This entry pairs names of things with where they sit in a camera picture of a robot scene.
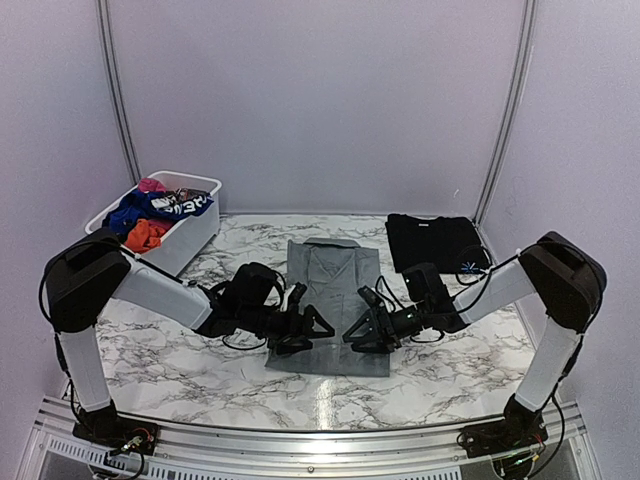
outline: white plastic bin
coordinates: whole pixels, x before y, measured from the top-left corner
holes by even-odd
[[[218,203],[218,191],[222,182],[214,178],[189,175],[187,173],[170,172],[162,170],[152,173],[148,178],[160,181],[168,190],[179,188],[193,188],[204,190],[211,194],[213,205],[199,217],[187,217],[176,223],[162,237],[162,245],[154,248],[142,256],[167,272],[177,275],[195,257],[198,252],[220,230],[220,204]],[[85,227],[87,234],[93,233],[102,227],[102,220],[111,210],[114,210],[120,200],[127,194],[138,188],[135,186],[115,200],[111,205],[96,215]]]

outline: marble tabletop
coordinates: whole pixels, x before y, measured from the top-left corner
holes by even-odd
[[[380,252],[382,273],[409,303],[393,271],[384,217],[242,215],[183,272],[212,286],[243,263],[286,272],[286,245],[310,237],[353,239]],[[444,276],[451,293],[461,287]],[[424,339],[432,334],[425,332]],[[502,411],[533,357],[513,307],[435,344],[405,342],[388,378],[319,376],[265,368],[266,347],[230,350],[133,304],[111,300],[98,323],[111,394],[122,411],[244,428],[345,430],[469,419]],[[230,342],[251,345],[240,333]]]

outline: robotic hand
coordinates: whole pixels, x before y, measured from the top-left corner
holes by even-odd
[[[279,304],[265,305],[274,288]],[[155,447],[157,425],[118,415],[107,388],[95,324],[110,298],[162,314],[205,337],[230,335],[239,328],[266,339],[275,354],[292,354],[312,348],[312,339],[335,335],[313,306],[300,313],[306,289],[296,284],[285,293],[277,272],[258,263],[243,265],[231,281],[206,289],[124,249],[106,228],[67,248],[45,267],[39,298],[56,332],[58,360],[71,380],[78,420],[74,435],[116,449],[135,447],[144,454]],[[80,411],[74,407],[76,395]]]
[[[371,288],[359,290],[370,309],[343,335],[354,351],[392,352],[402,346],[403,338],[423,329],[455,333],[520,298],[538,294],[547,309],[546,329],[527,374],[507,402],[504,420],[464,428],[459,443],[473,458],[546,441],[542,410],[575,365],[585,332],[600,309],[607,282],[602,266],[550,232],[454,297],[432,264],[412,267],[403,277],[414,305],[399,311],[389,312]],[[499,476],[526,477],[532,469],[531,456],[517,457],[513,465],[508,471],[500,466]]]

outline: metal frame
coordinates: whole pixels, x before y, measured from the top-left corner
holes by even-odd
[[[118,72],[116,51],[113,43],[113,34],[111,29],[111,12],[109,11],[108,0],[96,0],[96,8],[98,14],[98,24],[100,27],[102,54],[104,56],[105,67],[107,70],[109,93],[116,117],[116,126],[118,128],[120,142],[122,143],[122,151],[124,153],[124,159],[127,164],[127,170],[129,171],[129,177],[131,178],[131,182],[135,185],[140,181],[142,175],[140,173],[140,166],[136,157],[136,150],[133,145],[133,138],[131,137],[131,130],[129,128],[127,112],[124,108],[120,74]]]
[[[489,203],[491,202],[491,197],[493,196],[496,182],[507,154],[509,138],[511,136],[511,130],[516,117],[516,111],[522,99],[522,92],[524,91],[529,67],[529,58],[531,56],[537,4],[538,0],[526,0],[524,6],[522,26],[520,29],[520,41],[518,43],[516,62],[513,69],[513,76],[511,78],[511,85],[509,87],[509,96],[507,97],[507,104],[502,116],[500,132],[498,133],[496,145],[493,149],[491,163],[489,164],[489,171],[487,172],[487,177],[485,179],[484,186],[482,187],[482,193],[480,194],[480,199],[478,200],[478,205],[473,216],[473,222],[478,226],[482,225],[487,209],[489,208]]]
[[[577,405],[575,402],[566,403],[562,409],[567,426],[565,438],[576,439],[576,445],[588,452],[583,439],[586,430]],[[251,430],[153,419],[161,431],[156,453],[147,459],[149,467],[143,478],[169,478],[167,472],[171,470],[176,472],[171,477],[179,478],[177,473],[185,469],[197,471],[201,476],[208,474],[212,478],[234,480],[372,479],[374,476],[378,480],[428,478],[434,472],[454,472],[464,464],[488,461],[489,457],[468,459],[456,440],[464,425],[496,418],[500,417],[493,415],[466,422],[361,432]],[[559,438],[560,416],[553,406],[549,406],[544,411],[544,419],[550,434],[548,444],[552,448]],[[96,466],[100,464],[100,455],[107,448],[73,438],[74,422],[69,402],[45,397],[25,450],[18,480],[38,478],[46,453],[56,451],[51,443],[54,440],[70,445],[68,450],[72,453],[74,448],[84,449],[87,454],[80,455],[76,450],[76,458],[80,455],[90,462],[93,459]],[[590,457],[575,453],[575,458],[584,463]],[[127,463],[125,468],[128,470],[135,470],[138,465],[135,456],[130,465],[126,457],[120,460]],[[587,474],[589,462],[581,465],[580,471]],[[584,478],[598,477],[587,475]]]

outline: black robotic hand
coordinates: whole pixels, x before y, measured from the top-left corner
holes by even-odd
[[[265,305],[274,288],[279,303]],[[312,305],[300,313],[300,300],[306,290],[298,283],[285,298],[284,286],[274,270],[259,263],[242,265],[230,282],[205,290],[213,313],[196,333],[216,338],[239,328],[266,338],[267,346],[279,355],[309,350],[313,348],[312,339],[333,337],[335,330]],[[315,330],[316,324],[323,330]]]

